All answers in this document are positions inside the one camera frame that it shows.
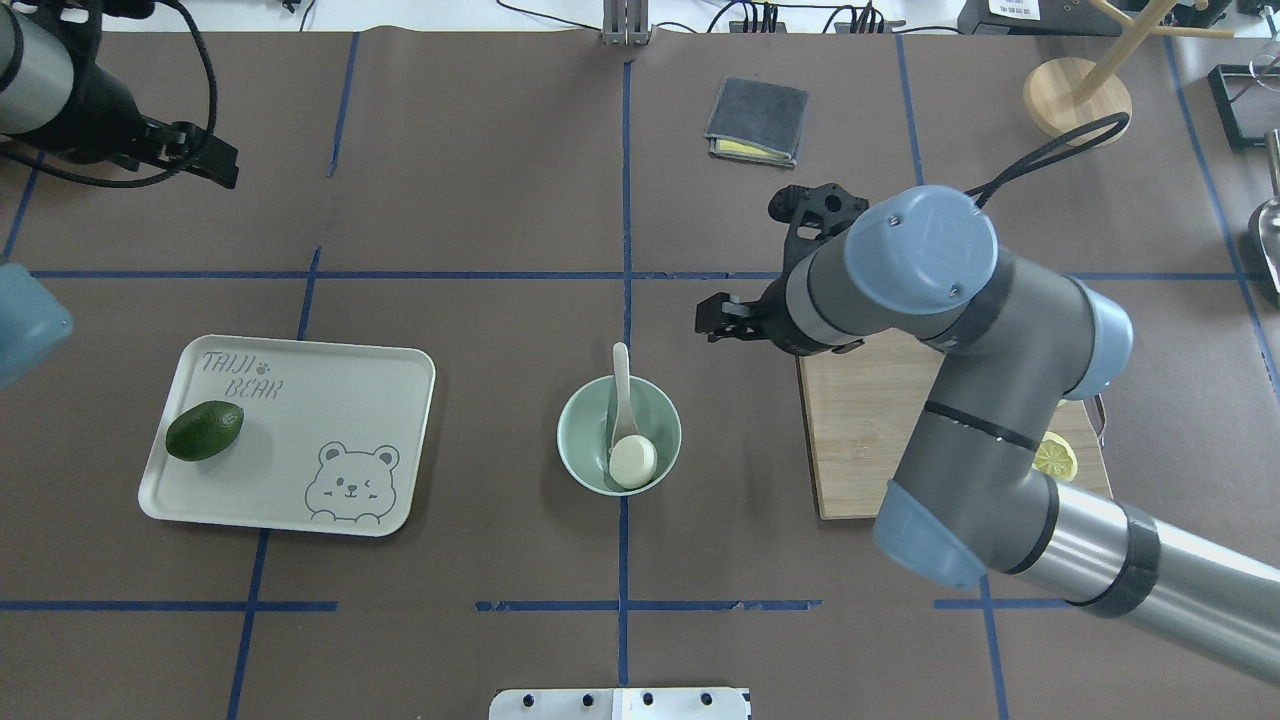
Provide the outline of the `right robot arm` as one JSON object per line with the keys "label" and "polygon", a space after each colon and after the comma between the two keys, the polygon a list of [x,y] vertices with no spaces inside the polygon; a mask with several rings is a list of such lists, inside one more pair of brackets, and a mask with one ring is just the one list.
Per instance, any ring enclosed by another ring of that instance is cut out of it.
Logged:
{"label": "right robot arm", "polygon": [[780,278],[755,301],[699,302],[696,333],[813,356],[891,329],[942,357],[873,525],[887,556],[959,589],[1020,577],[1277,683],[1276,568],[1033,466],[1059,402],[1125,368],[1134,331],[1117,304],[1004,249],[946,186],[874,204],[790,186],[769,214],[788,227]]}

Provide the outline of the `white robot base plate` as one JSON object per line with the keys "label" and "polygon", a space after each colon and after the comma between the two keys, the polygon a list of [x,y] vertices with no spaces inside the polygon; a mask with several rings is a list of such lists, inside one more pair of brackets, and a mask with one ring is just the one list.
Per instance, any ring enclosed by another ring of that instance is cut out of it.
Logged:
{"label": "white robot base plate", "polygon": [[507,689],[489,719],[751,719],[750,691],[724,685]]}

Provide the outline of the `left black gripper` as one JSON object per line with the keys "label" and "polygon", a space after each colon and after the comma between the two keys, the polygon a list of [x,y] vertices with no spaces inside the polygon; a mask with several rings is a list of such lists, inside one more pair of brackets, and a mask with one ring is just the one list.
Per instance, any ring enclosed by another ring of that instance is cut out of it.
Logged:
{"label": "left black gripper", "polygon": [[58,113],[45,126],[45,150],[74,164],[110,161],[137,167],[134,140],[145,129],[145,161],[234,190],[239,151],[189,122],[143,120],[131,91],[95,60],[72,65],[45,82]]}

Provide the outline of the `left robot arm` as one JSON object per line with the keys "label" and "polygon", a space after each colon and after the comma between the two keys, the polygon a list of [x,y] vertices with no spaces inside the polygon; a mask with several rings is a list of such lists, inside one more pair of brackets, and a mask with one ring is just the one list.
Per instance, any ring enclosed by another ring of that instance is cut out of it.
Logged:
{"label": "left robot arm", "polygon": [[3,156],[68,183],[141,190],[187,173],[233,190],[238,151],[215,133],[219,88],[205,37],[189,9],[169,3],[189,32],[207,83],[207,119],[164,122],[145,115],[123,81],[99,64],[105,17],[142,20],[152,1],[82,1],[82,22],[68,1],[3,4],[1,132],[45,154]]}

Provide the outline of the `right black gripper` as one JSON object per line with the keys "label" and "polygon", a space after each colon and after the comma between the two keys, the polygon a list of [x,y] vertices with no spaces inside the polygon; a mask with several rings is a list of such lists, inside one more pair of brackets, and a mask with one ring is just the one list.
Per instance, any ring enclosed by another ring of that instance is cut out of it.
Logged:
{"label": "right black gripper", "polygon": [[847,354],[865,340],[831,325],[818,311],[806,279],[782,277],[760,299],[712,295],[695,307],[695,331],[709,331],[710,343],[722,340],[762,341],[797,357]]}

